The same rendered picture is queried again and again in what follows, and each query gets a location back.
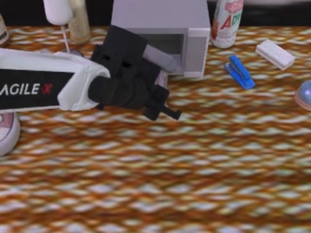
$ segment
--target white rectangular block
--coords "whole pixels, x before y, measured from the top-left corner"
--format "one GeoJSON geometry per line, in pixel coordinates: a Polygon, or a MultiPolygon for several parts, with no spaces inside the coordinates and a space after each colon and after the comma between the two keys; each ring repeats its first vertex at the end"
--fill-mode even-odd
{"type": "Polygon", "coordinates": [[[289,52],[269,39],[257,45],[256,53],[281,70],[286,70],[288,67],[294,64],[296,59],[289,52]]]}

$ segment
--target blue stapler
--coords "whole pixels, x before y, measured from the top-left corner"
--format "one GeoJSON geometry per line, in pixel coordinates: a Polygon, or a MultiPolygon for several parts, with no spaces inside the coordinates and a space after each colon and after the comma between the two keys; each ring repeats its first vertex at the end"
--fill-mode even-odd
{"type": "Polygon", "coordinates": [[[254,80],[248,70],[238,59],[236,55],[229,57],[230,62],[224,65],[225,70],[234,78],[235,81],[245,90],[251,89],[255,86],[254,80]]]}

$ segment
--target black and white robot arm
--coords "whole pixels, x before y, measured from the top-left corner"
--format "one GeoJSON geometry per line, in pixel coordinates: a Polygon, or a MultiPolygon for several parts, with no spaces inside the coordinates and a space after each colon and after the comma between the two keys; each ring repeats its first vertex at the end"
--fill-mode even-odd
{"type": "Polygon", "coordinates": [[[0,113],[113,105],[143,109],[151,120],[160,112],[179,119],[181,111],[165,106],[169,91],[156,85],[162,69],[174,68],[169,55],[113,25],[104,43],[95,45],[90,60],[62,52],[0,49],[0,113]]]}

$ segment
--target beige bottle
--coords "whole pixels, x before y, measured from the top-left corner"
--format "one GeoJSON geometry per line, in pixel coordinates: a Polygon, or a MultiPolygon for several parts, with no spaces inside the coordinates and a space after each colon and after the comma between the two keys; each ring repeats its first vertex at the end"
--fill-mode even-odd
{"type": "Polygon", "coordinates": [[[69,22],[70,38],[75,44],[82,44],[90,40],[88,15],[85,0],[69,0],[73,11],[73,18],[69,22]]]}
{"type": "Polygon", "coordinates": [[[10,35],[5,26],[2,15],[0,14],[0,47],[4,47],[9,43],[10,35]]]}

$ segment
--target brown patterned tablecloth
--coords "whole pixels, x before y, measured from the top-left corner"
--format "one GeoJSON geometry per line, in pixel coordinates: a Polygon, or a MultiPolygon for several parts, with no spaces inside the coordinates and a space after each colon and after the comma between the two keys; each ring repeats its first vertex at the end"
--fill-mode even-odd
{"type": "MultiPolygon", "coordinates": [[[[63,50],[58,28],[10,28],[9,48],[63,50]]],[[[104,39],[93,28],[90,56],[104,39]]],[[[210,47],[204,81],[171,77],[180,121],[106,108],[19,114],[0,158],[0,233],[310,233],[311,113],[294,91],[311,77],[310,28],[241,28],[210,47]],[[270,38],[297,57],[280,71],[257,56],[270,38]],[[256,81],[224,71],[237,54],[256,81]]]]}

